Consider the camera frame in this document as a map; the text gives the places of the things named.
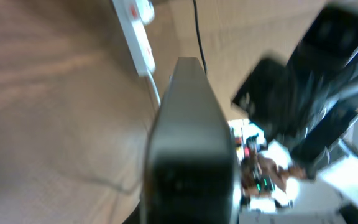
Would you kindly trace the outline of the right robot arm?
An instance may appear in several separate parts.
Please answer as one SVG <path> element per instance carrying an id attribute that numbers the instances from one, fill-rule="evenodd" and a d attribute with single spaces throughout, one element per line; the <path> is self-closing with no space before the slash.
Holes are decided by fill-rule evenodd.
<path id="1" fill-rule="evenodd" d="M 314 179 L 357 117 L 358 2 L 327 3 L 288 62 L 262 57 L 232 103 Z"/>

